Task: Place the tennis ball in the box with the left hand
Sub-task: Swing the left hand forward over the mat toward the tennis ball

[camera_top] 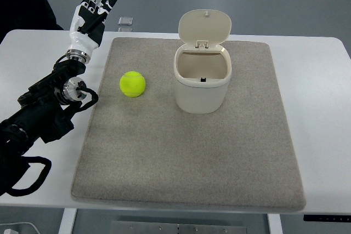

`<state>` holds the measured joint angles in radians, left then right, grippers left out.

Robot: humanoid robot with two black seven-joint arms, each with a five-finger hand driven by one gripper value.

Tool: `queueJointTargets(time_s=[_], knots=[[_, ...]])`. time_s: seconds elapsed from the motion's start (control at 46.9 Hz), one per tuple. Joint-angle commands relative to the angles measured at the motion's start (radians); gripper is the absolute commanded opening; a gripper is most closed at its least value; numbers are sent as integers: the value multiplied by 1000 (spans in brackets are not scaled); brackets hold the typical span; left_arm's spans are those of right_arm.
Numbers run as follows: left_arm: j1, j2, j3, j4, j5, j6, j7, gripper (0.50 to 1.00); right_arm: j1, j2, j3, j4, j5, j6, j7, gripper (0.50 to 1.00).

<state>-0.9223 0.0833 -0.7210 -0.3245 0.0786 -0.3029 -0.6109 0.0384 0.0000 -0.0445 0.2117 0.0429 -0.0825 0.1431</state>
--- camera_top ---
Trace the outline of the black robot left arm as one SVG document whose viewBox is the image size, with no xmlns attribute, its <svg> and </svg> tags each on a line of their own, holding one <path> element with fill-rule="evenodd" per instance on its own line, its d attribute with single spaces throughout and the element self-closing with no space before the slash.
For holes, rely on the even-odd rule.
<svg viewBox="0 0 351 234">
<path fill-rule="evenodd" d="M 40 156 L 26 157 L 25 153 L 37 139 L 45 143 L 61 139 L 73 130 L 72 117 L 97 103 L 97 93 L 79 77 L 85 72 L 89 58 L 83 51 L 68 50 L 49 75 L 18 98 L 21 109 L 1 122 L 2 195 L 19 197 L 37 191 L 52 163 Z M 43 165 L 36 181 L 26 189 L 15 189 L 33 163 Z"/>
</svg>

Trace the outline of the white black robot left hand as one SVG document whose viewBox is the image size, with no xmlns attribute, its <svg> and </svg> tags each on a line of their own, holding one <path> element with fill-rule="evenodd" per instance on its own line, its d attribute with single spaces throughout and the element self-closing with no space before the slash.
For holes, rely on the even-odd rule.
<svg viewBox="0 0 351 234">
<path fill-rule="evenodd" d="M 117 0 L 81 0 L 76 7 L 70 26 L 68 50 L 79 50 L 91 56 L 102 42 L 105 20 Z"/>
</svg>

